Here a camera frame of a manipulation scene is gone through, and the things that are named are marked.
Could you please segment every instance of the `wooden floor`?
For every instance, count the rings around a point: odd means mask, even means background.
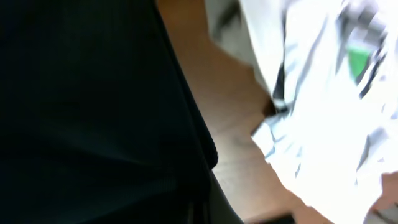
[[[159,9],[217,146],[213,171],[235,212],[247,222],[292,212],[299,224],[329,223],[283,188],[252,142],[264,108],[272,108],[269,96],[249,67],[211,43],[203,0],[159,0]]]

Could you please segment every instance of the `black fabric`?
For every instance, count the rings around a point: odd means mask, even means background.
[[[152,1],[2,1],[0,18],[0,223],[206,200],[215,146]]]

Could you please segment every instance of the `brown floor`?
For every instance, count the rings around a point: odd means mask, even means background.
[[[299,224],[329,223],[283,188],[250,132],[271,108],[252,70],[208,37],[203,0],[159,0],[174,50],[219,153],[214,173],[245,221],[292,212]]]

